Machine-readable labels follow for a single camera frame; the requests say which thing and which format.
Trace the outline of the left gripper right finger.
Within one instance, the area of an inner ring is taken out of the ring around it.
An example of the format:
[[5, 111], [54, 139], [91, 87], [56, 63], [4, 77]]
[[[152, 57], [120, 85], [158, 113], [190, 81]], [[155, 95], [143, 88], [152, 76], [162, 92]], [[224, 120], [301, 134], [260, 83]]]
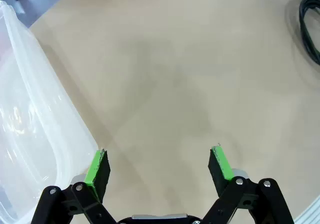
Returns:
[[236, 176], [221, 146], [210, 149], [208, 162], [218, 199], [201, 224], [228, 224], [238, 209], [248, 210], [256, 224], [293, 224], [294, 220], [278, 183], [263, 178], [258, 183]]

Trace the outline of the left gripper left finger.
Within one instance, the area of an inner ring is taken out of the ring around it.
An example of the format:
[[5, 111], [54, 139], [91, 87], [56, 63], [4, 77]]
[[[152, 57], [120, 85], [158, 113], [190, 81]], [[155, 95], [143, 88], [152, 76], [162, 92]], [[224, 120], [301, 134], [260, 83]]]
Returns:
[[110, 176], [106, 150], [98, 150], [83, 181], [66, 189], [47, 186], [40, 196], [32, 224], [69, 224], [75, 215], [85, 215], [90, 224], [115, 224], [116, 220], [103, 206]]

